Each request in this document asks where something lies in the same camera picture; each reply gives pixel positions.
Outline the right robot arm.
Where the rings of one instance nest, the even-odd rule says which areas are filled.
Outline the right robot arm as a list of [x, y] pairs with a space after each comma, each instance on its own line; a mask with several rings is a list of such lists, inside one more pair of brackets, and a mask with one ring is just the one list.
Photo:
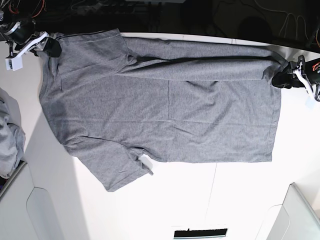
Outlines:
[[2, 0], [0, 2], [0, 36], [9, 47], [7, 60], [18, 59], [32, 52], [44, 52], [51, 58], [58, 58], [62, 53], [60, 43], [46, 31], [36, 28], [36, 17], [46, 7], [40, 0], [31, 13], [21, 12], [18, 0]]

